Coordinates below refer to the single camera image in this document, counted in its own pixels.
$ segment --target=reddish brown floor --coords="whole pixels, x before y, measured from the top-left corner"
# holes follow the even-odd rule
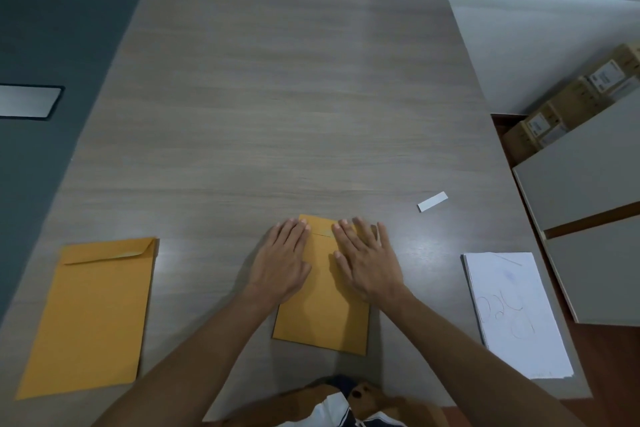
[[[517,121],[494,119],[496,131],[503,135]],[[538,246],[593,393],[593,398],[563,400],[563,404],[588,427],[640,426],[640,328],[576,324],[540,239]],[[459,409],[446,408],[445,413],[451,427],[470,426]]]

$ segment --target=person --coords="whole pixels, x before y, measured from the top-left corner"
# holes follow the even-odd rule
[[[345,280],[408,337],[473,425],[583,426],[558,400],[411,293],[385,225],[378,223],[378,241],[365,220],[355,218],[353,223],[341,220],[333,227],[342,251],[335,252],[335,260]],[[362,239],[355,227],[362,230]],[[244,289],[133,384],[94,426],[199,425],[254,331],[305,282],[311,267],[302,261],[302,251],[309,235],[304,220],[290,219],[270,229]],[[338,416],[332,410],[336,406],[343,408]],[[356,419],[369,426],[447,425],[442,411],[432,405],[389,398],[373,385],[356,386],[340,376],[212,425],[275,426],[290,421],[338,426],[356,425]]]

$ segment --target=table top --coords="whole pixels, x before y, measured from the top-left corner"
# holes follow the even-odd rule
[[[300,213],[385,222],[414,294],[478,341],[460,255],[533,252],[575,370],[539,384],[590,396],[447,0],[141,0],[0,330],[3,417],[87,425],[127,388],[12,401],[62,245],[160,238],[146,372]],[[375,310],[366,357],[271,340],[274,321],[208,417],[334,373],[452,405]]]

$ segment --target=envelope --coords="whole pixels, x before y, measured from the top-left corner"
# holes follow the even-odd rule
[[[311,272],[302,289],[278,307],[273,338],[365,356],[369,304],[346,283],[333,258],[338,244],[331,226],[336,221],[303,218],[311,225],[303,252]]]
[[[16,399],[136,379],[157,240],[65,246]]]

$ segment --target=wood grain surface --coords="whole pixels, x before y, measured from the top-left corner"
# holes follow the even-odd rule
[[[412,291],[478,341],[460,254],[534,252],[575,370],[540,384],[590,395],[447,0],[141,0],[0,330],[0,416],[87,425],[127,388],[12,401],[61,245],[160,238],[144,372],[300,213],[384,221]],[[452,405],[376,311],[366,357],[272,341],[274,320],[207,418],[334,373]]]

